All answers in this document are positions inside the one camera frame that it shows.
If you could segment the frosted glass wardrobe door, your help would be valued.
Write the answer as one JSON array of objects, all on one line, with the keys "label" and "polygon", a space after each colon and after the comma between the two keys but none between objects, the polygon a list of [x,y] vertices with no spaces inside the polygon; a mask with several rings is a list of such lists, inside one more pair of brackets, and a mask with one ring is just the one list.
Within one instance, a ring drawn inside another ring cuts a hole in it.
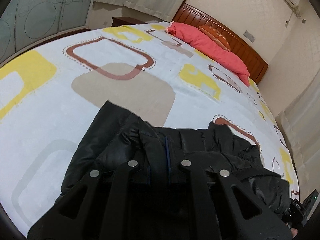
[{"label": "frosted glass wardrobe door", "polygon": [[92,0],[11,0],[1,16],[1,61],[31,44],[85,27]]}]

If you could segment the orange patterned cushion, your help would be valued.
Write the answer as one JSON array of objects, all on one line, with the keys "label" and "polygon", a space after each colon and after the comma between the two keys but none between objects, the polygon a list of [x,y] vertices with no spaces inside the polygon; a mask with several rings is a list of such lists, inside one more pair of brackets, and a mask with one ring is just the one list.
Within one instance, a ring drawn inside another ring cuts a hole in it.
[{"label": "orange patterned cushion", "polygon": [[211,40],[213,40],[222,49],[231,51],[231,47],[227,39],[214,27],[208,25],[199,26],[200,31],[206,34]]}]

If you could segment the white patterned bed sheet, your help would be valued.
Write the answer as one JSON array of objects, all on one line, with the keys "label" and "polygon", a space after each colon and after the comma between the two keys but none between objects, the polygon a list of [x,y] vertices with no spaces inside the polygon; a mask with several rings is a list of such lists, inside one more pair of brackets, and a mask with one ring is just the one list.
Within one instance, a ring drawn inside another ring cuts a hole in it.
[{"label": "white patterned bed sheet", "polygon": [[243,83],[167,23],[61,38],[1,68],[1,205],[23,236],[54,204],[72,155],[110,101],[153,126],[226,124],[299,198],[292,159],[254,81]]}]

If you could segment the red pillow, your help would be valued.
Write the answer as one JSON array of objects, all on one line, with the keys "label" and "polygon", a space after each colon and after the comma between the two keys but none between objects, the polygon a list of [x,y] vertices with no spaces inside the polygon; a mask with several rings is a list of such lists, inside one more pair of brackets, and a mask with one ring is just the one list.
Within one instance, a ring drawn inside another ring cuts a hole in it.
[{"label": "red pillow", "polygon": [[249,71],[244,62],[233,52],[221,48],[199,28],[184,23],[171,22],[169,26],[166,27],[165,32],[179,38],[230,70],[249,87]]}]

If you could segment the beige curtain by window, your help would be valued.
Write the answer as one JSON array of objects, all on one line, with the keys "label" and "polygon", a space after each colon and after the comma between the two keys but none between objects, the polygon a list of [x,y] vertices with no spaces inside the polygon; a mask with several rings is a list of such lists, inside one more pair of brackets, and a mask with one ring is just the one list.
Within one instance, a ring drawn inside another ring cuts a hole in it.
[{"label": "beige curtain by window", "polygon": [[300,200],[319,190],[319,73],[277,116],[293,158]]}]

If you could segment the black puffer jacket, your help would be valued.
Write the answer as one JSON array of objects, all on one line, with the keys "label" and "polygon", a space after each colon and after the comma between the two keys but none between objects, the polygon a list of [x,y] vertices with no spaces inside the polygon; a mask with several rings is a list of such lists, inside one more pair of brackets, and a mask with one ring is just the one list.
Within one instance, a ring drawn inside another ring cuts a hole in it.
[{"label": "black puffer jacket", "polygon": [[188,157],[197,157],[209,172],[228,170],[271,211],[282,216],[291,200],[289,183],[265,169],[257,145],[234,135],[226,125],[207,129],[153,127],[139,116],[106,102],[80,141],[61,185],[66,195],[88,172],[115,171],[131,160],[146,159],[151,174],[167,172]]}]

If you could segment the dark wooden nightstand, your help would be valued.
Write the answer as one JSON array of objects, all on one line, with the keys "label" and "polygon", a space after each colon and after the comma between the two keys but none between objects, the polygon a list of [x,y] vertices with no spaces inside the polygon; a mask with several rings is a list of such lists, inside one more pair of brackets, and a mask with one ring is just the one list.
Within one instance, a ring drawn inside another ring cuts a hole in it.
[{"label": "dark wooden nightstand", "polygon": [[112,27],[119,27],[122,25],[137,25],[137,24],[145,24],[144,21],[131,18],[131,17],[113,17],[112,18]]}]

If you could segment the grey wall switch panel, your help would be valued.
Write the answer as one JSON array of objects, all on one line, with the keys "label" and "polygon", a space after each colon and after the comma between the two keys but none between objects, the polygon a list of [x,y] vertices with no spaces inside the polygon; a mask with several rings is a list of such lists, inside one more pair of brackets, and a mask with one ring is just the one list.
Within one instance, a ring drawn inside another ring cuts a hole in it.
[{"label": "grey wall switch panel", "polygon": [[255,41],[255,37],[248,30],[245,30],[244,37],[246,37],[252,43]]}]

